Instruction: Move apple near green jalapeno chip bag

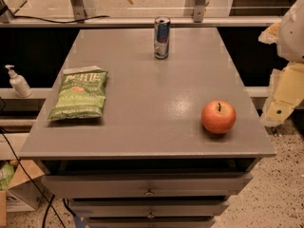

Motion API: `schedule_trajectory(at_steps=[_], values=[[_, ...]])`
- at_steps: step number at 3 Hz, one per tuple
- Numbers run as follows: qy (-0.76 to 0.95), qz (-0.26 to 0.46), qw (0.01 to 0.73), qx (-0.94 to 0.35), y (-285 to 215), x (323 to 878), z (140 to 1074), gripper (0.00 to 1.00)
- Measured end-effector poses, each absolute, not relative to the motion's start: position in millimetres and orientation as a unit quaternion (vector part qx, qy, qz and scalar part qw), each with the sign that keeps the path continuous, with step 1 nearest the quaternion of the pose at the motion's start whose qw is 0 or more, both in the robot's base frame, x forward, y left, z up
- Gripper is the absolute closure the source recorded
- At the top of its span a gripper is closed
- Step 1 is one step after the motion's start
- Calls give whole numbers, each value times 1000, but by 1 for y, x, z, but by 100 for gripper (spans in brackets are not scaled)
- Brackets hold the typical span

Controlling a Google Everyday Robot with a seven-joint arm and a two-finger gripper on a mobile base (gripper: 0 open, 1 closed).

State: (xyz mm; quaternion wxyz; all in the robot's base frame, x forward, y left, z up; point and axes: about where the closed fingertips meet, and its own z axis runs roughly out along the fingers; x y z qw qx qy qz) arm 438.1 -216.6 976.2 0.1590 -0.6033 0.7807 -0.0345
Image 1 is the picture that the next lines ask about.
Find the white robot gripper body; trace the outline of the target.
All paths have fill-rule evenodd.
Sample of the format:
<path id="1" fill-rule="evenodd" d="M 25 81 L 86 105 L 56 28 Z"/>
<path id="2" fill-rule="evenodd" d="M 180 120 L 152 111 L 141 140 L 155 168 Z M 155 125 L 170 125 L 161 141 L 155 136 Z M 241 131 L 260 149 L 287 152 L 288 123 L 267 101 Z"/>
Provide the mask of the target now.
<path id="1" fill-rule="evenodd" d="M 304 62 L 304 0 L 296 0 L 283 16 L 276 47 L 287 61 Z"/>

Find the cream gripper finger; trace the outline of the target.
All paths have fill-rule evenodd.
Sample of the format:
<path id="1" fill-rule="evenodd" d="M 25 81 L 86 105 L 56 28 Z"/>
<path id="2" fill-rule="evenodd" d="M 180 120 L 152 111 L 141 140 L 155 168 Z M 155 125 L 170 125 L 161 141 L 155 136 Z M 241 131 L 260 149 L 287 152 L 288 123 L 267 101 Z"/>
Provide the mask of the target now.
<path id="1" fill-rule="evenodd" d="M 263 30 L 259 37 L 258 41 L 264 44 L 276 44 L 278 41 L 278 33 L 279 28 L 281 25 L 281 21 L 276 21 L 273 24 L 271 24 L 269 27 L 267 27 L 265 30 Z"/>
<path id="2" fill-rule="evenodd" d="M 260 121 L 268 127 L 283 124 L 304 100 L 304 64 L 290 62 L 274 69 Z"/>

